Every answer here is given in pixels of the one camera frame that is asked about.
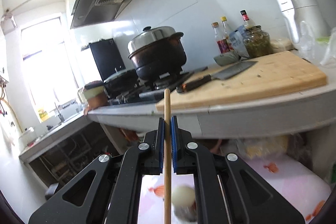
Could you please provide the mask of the white plastic soup spoon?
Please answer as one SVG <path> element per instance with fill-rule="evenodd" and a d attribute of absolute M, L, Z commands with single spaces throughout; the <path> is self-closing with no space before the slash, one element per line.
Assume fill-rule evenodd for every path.
<path fill-rule="evenodd" d="M 178 186 L 171 194 L 171 202 L 175 207 L 191 207 L 195 202 L 195 190 L 190 186 Z"/>

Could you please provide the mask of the wooden chopstick three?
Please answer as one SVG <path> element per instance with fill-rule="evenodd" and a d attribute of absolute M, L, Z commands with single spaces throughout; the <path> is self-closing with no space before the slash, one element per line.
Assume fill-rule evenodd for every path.
<path fill-rule="evenodd" d="M 164 152 L 164 186 L 165 186 L 165 224 L 171 224 L 171 106 L 170 90 L 164 92 L 164 120 L 165 120 L 165 152 Z"/>

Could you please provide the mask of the kitchen knife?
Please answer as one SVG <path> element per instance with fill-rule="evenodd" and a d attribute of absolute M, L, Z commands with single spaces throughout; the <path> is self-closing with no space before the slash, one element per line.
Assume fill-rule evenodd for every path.
<path fill-rule="evenodd" d="M 242 61 L 239 62 L 235 65 L 232 65 L 226 69 L 223 69 L 217 73 L 213 73 L 211 75 L 205 75 L 201 78 L 198 78 L 196 80 L 184 83 L 179 85 L 176 88 L 177 93 L 187 93 L 190 92 L 192 90 L 195 90 L 199 87 L 201 87 L 202 85 L 205 85 L 206 83 L 212 81 L 212 80 L 227 80 L 230 79 L 244 71 L 246 71 L 247 69 L 249 69 L 250 67 L 254 66 L 257 64 L 257 61 Z"/>

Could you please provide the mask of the steel utensil holder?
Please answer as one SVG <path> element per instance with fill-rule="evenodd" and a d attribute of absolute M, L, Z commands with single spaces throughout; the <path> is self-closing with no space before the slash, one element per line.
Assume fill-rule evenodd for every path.
<path fill-rule="evenodd" d="M 198 220 L 197 204 L 194 201 L 188 205 L 173 205 L 174 214 L 177 219 L 185 222 L 196 222 Z"/>

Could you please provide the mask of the bag of yellow food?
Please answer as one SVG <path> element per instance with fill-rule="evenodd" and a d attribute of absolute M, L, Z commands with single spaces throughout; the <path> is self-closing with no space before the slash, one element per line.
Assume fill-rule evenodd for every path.
<path fill-rule="evenodd" d="M 287 151 L 288 143 L 288 136 L 245 139 L 240 145 L 240 153 L 248 159 L 281 155 Z"/>

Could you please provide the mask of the brown ceramic pot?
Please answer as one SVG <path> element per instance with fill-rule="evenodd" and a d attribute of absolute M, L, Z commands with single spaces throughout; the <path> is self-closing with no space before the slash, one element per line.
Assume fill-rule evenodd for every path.
<path fill-rule="evenodd" d="M 90 109 L 96 109 L 108 103 L 108 96 L 102 81 L 93 81 L 86 84 L 84 86 L 84 97 Z"/>

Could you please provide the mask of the black frying pan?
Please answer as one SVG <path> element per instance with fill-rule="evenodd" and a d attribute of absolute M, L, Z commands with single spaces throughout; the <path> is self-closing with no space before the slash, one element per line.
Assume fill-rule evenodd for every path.
<path fill-rule="evenodd" d="M 135 69 L 124 69 L 104 81 L 104 87 L 109 91 L 123 91 L 125 86 L 134 86 L 138 81 Z"/>

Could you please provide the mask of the small grey bowl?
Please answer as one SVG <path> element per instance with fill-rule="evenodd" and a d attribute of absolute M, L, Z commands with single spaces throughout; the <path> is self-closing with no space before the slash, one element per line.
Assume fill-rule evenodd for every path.
<path fill-rule="evenodd" d="M 236 63 L 240 60 L 240 56 L 235 51 L 221 53 L 218 56 L 214 57 L 215 62 L 217 65 L 224 67 L 229 64 Z"/>

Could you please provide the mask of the yellow cap bottle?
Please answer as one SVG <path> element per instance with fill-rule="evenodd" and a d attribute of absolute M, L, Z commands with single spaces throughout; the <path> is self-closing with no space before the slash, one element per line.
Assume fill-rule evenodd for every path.
<path fill-rule="evenodd" d="M 232 32 L 230 25 L 228 24 L 228 20 L 225 16 L 222 16 L 221 18 L 222 24 L 223 24 L 223 33 L 224 33 L 224 38 L 228 44 L 228 47 L 231 51 L 234 50 L 232 43 L 230 41 L 230 33 Z"/>

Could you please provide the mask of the black cooking pot with lid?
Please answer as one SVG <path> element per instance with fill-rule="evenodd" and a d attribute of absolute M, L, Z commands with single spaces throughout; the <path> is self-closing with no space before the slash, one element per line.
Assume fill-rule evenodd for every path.
<path fill-rule="evenodd" d="M 170 26 L 147 26 L 133 38 L 127 45 L 128 59 L 138 77 L 144 81 L 155 81 L 165 73 L 179 73 L 187 61 L 181 43 L 183 35 L 183 32 L 176 32 Z"/>

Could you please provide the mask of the blue white packet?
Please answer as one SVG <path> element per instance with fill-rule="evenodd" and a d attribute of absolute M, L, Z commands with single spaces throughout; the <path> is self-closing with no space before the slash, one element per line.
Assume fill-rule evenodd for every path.
<path fill-rule="evenodd" d="M 244 44 L 245 31 L 246 28 L 244 26 L 240 26 L 229 34 L 229 39 L 232 48 L 238 53 L 239 56 L 249 58 L 249 53 Z"/>

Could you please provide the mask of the clear sauce bottle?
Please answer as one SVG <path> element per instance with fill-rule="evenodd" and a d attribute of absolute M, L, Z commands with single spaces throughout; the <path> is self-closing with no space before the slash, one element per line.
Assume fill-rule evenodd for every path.
<path fill-rule="evenodd" d="M 218 22 L 213 22 L 212 27 L 214 29 L 214 35 L 215 35 L 215 41 L 217 42 L 217 45 L 219 47 L 219 51 L 221 53 L 226 53 L 230 51 L 229 45 L 226 41 L 226 38 L 224 37 Z"/>

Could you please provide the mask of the red cap bottle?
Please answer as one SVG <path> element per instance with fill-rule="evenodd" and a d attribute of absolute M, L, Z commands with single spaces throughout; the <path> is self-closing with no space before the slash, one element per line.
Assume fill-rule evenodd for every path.
<path fill-rule="evenodd" d="M 251 19 L 249 18 L 249 16 L 247 15 L 247 12 L 246 12 L 245 10 L 241 10 L 241 11 L 240 11 L 240 14 L 241 14 L 241 16 L 242 16 L 242 18 L 243 18 L 243 21 L 244 21 L 244 27 L 245 27 L 246 29 L 250 29 L 250 28 L 252 28 L 252 27 L 255 26 L 254 21 L 251 20 Z"/>

